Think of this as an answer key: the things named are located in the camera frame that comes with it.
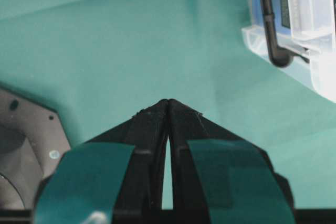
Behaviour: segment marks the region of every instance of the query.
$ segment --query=bolt hole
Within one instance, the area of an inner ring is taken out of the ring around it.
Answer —
[[[17,100],[14,100],[14,101],[10,104],[9,109],[10,109],[11,111],[14,111],[14,110],[17,109],[18,106],[19,106],[19,102],[18,102]]]

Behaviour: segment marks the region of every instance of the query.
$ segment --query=black plastic part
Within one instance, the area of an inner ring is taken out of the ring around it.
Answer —
[[[1,211],[0,212],[0,223],[1,224],[29,224],[31,223],[31,211],[30,210],[20,210],[20,211]]]
[[[264,17],[269,60],[279,68],[287,67],[292,63],[293,56],[297,54],[278,45],[272,0],[260,0],[260,2]]]
[[[161,209],[166,112],[167,100],[162,100],[90,141],[135,146],[115,202],[113,223],[146,223],[144,212]]]
[[[336,209],[296,210],[297,224],[335,224]]]

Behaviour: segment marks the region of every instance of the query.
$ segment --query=black tube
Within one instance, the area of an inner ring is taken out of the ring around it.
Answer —
[[[272,0],[260,0],[260,2],[264,17],[269,60],[279,68],[287,67],[293,61],[295,53],[278,45]]]

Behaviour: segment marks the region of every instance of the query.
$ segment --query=transparent plastic container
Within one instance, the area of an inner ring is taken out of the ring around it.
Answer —
[[[260,0],[248,1],[252,25],[243,28],[244,42],[252,52],[269,61]],[[272,0],[278,44],[310,61],[295,57],[289,67],[281,70],[336,102],[336,0],[288,0],[288,28],[281,22],[281,1]]]

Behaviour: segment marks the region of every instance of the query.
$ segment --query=teal cloth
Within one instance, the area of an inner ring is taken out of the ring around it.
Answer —
[[[88,143],[66,153],[39,198],[34,223],[111,223],[133,149]]]
[[[247,0],[0,0],[0,82],[72,146],[175,98],[268,151],[296,206],[336,207],[336,105],[249,52]]]
[[[246,141],[188,142],[212,224],[295,224],[261,154]]]

